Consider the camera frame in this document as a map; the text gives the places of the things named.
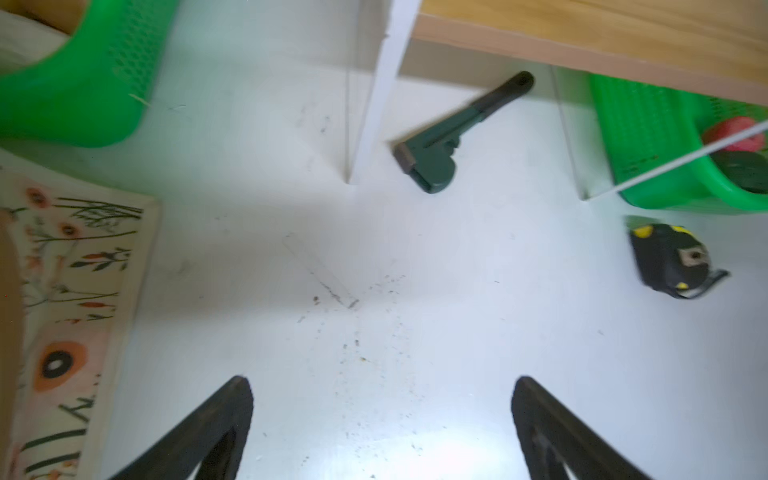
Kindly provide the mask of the cream canvas tote bag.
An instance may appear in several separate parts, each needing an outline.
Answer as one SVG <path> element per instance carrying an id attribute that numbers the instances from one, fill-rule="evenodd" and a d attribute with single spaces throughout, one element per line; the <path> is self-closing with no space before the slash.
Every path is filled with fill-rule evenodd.
<path id="1" fill-rule="evenodd" d="M 160 219 L 148 196 L 1 164 L 18 266 L 21 364 L 5 479 L 91 479 Z"/>

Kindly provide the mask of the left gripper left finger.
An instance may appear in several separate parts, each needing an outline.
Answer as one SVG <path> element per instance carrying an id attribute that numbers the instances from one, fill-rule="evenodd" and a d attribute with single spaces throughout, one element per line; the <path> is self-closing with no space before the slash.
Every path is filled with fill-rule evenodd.
<path id="1" fill-rule="evenodd" d="M 249 381 L 234 376 L 115 479 L 234 479 L 253 414 Z"/>

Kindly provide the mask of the red apple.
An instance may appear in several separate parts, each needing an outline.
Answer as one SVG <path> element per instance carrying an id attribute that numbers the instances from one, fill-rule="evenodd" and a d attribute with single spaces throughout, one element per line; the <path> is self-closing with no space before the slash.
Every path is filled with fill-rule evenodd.
<path id="1" fill-rule="evenodd" d="M 702 142 L 710 144 L 725 139 L 731 135 L 740 133 L 757 124 L 751 117 L 737 116 L 723 120 L 706 130 L 702 135 Z M 740 140 L 723 148 L 728 152 L 759 152 L 765 146 L 765 134 L 758 133 L 754 136 Z"/>

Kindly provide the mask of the green basket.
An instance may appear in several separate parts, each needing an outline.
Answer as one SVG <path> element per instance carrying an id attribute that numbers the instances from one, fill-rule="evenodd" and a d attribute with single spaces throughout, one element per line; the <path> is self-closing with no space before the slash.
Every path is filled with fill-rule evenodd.
<path id="1" fill-rule="evenodd" d="M 176 1 L 93 1 L 70 39 L 1 78 L 1 135 L 76 147 L 131 136 L 152 94 Z"/>
<path id="2" fill-rule="evenodd" d="M 616 183 L 703 147 L 702 135 L 736 116 L 767 119 L 764 106 L 658 87 L 603 75 L 590 76 L 598 123 Z M 767 197 L 740 189 L 708 157 L 620 193 L 650 210 L 739 215 L 765 213 Z"/>

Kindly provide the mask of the right green basket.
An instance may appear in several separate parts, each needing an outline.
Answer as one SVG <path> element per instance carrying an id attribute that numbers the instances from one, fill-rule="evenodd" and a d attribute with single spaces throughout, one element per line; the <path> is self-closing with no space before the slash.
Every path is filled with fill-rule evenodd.
<path id="1" fill-rule="evenodd" d="M 764 106 L 658 87 L 603 75 L 590 76 L 598 123 L 616 183 L 703 147 L 702 135 L 736 116 L 767 119 Z M 739 215 L 765 213 L 767 197 L 740 189 L 708 157 L 620 193 L 650 210 Z"/>

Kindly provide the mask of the dark green avocado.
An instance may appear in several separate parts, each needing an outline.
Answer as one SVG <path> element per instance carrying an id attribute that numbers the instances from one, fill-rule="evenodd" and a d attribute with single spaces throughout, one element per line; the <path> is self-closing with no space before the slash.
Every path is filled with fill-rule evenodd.
<path id="1" fill-rule="evenodd" d="M 767 193 L 767 160 L 759 153 L 719 151 L 711 155 L 719 170 L 742 190 Z"/>

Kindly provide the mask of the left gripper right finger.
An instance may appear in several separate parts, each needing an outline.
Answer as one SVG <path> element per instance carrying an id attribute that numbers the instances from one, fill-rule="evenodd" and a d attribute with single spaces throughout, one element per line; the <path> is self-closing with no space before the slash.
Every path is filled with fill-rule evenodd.
<path id="1" fill-rule="evenodd" d="M 511 413 L 532 479 L 647 477 L 529 376 L 515 383 Z"/>

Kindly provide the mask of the left green basket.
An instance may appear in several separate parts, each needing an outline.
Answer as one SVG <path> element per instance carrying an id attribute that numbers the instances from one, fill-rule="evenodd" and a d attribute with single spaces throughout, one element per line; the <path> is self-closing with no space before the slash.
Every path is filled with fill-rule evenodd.
<path id="1" fill-rule="evenodd" d="M 152 94 L 176 1 L 93 1 L 70 39 L 1 78 L 1 135 L 76 147 L 131 136 Z"/>

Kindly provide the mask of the white wooden two-tier shelf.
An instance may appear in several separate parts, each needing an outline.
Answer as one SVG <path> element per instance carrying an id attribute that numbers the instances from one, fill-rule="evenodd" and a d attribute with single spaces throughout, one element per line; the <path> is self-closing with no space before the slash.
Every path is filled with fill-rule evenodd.
<path id="1" fill-rule="evenodd" d="M 348 106 L 346 179 L 360 182 L 411 40 L 724 97 L 767 101 L 763 1 L 363 1 L 355 37 L 374 50 Z"/>

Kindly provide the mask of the black yellow tape measure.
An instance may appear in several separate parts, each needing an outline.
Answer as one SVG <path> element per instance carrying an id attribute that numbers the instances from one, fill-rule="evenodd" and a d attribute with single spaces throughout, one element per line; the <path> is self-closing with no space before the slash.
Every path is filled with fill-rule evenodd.
<path id="1" fill-rule="evenodd" d="M 673 298 L 700 298 L 731 275 L 715 269 L 706 246 L 683 227 L 646 224 L 629 239 L 643 284 Z"/>

